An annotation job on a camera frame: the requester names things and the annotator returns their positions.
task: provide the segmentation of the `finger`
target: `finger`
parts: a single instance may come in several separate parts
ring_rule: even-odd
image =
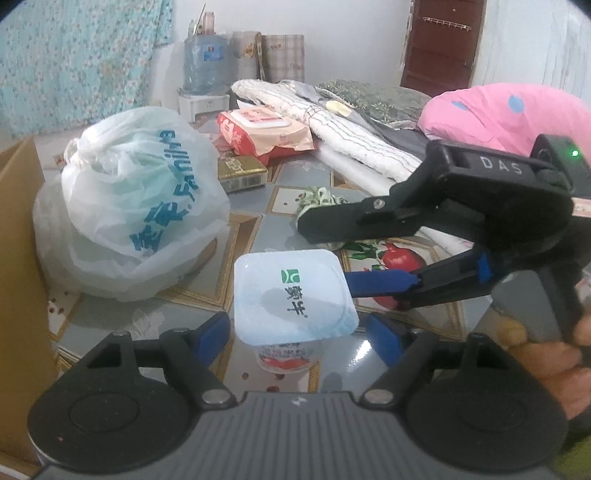
[[[583,398],[576,400],[574,402],[568,402],[565,405],[562,405],[564,408],[564,412],[568,419],[573,419],[576,416],[582,414],[585,410],[589,408],[591,405],[591,393],[588,393]]]
[[[504,347],[513,347],[527,342],[527,330],[517,320],[503,317],[496,327],[499,343]]]
[[[574,327],[573,335],[579,345],[591,345],[591,313],[586,314]]]
[[[563,342],[525,343],[507,350],[536,378],[568,371],[581,363],[581,351]]]
[[[591,394],[591,369],[573,368],[541,380],[552,395],[564,406]]]

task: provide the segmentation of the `blue polka dot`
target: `blue polka dot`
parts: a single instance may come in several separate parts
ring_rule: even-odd
[[[523,100],[517,95],[511,95],[509,97],[509,108],[515,113],[523,113],[525,110],[525,104],[523,103]]]
[[[468,110],[468,107],[467,107],[466,105],[464,105],[463,103],[461,103],[461,102],[458,102],[458,101],[456,101],[456,100],[454,100],[454,101],[452,102],[452,104],[453,104],[454,106],[457,106],[458,108],[461,108],[462,110]]]

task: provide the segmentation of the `gold box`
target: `gold box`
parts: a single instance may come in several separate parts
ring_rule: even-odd
[[[264,185],[267,168],[255,157],[233,157],[217,161],[217,179],[226,193]]]

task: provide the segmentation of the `pomegranate print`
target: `pomegranate print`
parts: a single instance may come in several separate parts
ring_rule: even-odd
[[[418,253],[408,248],[397,247],[392,242],[386,242],[385,245],[388,250],[384,253],[382,262],[387,269],[412,272],[427,266],[425,259]]]
[[[348,242],[344,248],[353,251],[351,258],[354,260],[376,259],[378,263],[371,267],[374,271],[388,269],[412,272],[427,266],[425,259],[409,248],[398,247],[392,242],[384,242],[383,245],[386,250],[380,252],[376,246],[361,242]],[[398,302],[392,297],[373,297],[373,300],[388,310],[395,310],[398,307]]]

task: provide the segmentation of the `green logo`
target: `green logo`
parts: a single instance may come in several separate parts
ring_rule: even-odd
[[[297,270],[281,270],[281,280],[283,280],[283,283],[299,283],[300,272]]]

